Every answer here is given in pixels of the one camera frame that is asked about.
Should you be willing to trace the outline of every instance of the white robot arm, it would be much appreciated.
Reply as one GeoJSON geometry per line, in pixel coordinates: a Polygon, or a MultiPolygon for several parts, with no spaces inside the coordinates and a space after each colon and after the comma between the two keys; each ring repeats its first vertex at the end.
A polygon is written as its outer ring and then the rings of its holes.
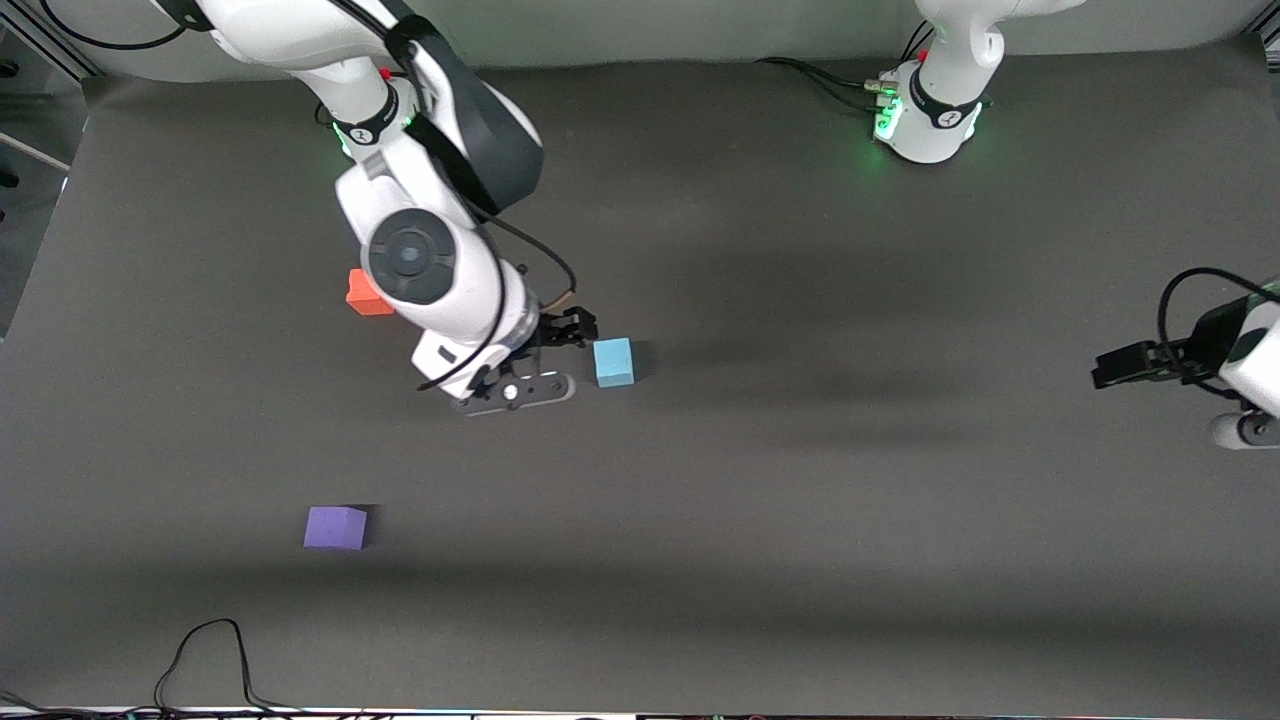
{"type": "Polygon", "coordinates": [[[1180,380],[1198,386],[1240,410],[1210,423],[1213,442],[1229,450],[1280,448],[1280,278],[1257,286],[1217,268],[1192,268],[1165,287],[1157,319],[1160,341],[1143,341],[1097,359],[1098,389],[1138,380],[1180,380]],[[1201,316],[1192,334],[1169,340],[1166,315],[1174,290],[1187,278],[1213,275],[1236,283],[1249,295],[1201,316]],[[1226,383],[1228,389],[1210,386],[1226,383]]]}
{"type": "Polygon", "coordinates": [[[915,163],[941,163],[973,136],[983,90],[1005,58],[996,23],[1048,15],[1084,0],[915,0],[936,36],[927,59],[881,73],[900,92],[882,111],[874,136],[915,163]]]}
{"type": "Polygon", "coordinates": [[[356,160],[338,201],[375,290],[422,329],[421,389],[439,387],[465,414],[572,395],[572,378],[520,377],[512,361],[595,340],[594,318],[544,313],[481,224],[532,192],[541,141],[429,20],[402,0],[154,1],[233,58],[297,77],[333,115],[356,160]],[[404,77],[380,73],[371,58],[385,54],[404,77]]]}

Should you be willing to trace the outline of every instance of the gray table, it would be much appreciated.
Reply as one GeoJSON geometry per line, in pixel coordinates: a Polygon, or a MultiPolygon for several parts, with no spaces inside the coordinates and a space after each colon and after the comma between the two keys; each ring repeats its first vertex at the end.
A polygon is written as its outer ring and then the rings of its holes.
{"type": "MultiPolygon", "coordinates": [[[[1256,40],[1011,59],[937,168],[783,68],[492,81],[548,147],[509,219],[635,387],[456,416],[343,304],[303,87],[92,88],[0,352],[5,687],[138,702],[229,614],[306,705],[1276,715],[1280,456],[1088,377],[1178,270],[1280,266],[1256,40]],[[303,551],[325,503],[375,544],[303,551]]],[[[236,702],[228,637],[189,662],[174,702],[236,702]]]]}

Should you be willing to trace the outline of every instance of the red-orange object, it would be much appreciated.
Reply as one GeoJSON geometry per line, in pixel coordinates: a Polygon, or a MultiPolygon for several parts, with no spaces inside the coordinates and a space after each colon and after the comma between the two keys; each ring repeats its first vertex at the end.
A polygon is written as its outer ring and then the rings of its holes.
{"type": "Polygon", "coordinates": [[[361,315],[390,315],[396,313],[385,300],[378,296],[369,275],[360,268],[352,268],[347,274],[347,305],[361,315]]]}

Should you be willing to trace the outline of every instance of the purple cube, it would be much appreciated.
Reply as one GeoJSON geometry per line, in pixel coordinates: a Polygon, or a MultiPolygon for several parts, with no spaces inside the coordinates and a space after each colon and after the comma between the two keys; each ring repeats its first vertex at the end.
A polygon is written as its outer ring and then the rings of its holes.
{"type": "Polygon", "coordinates": [[[365,511],[355,507],[312,507],[302,547],[360,550],[365,546],[365,511]]]}

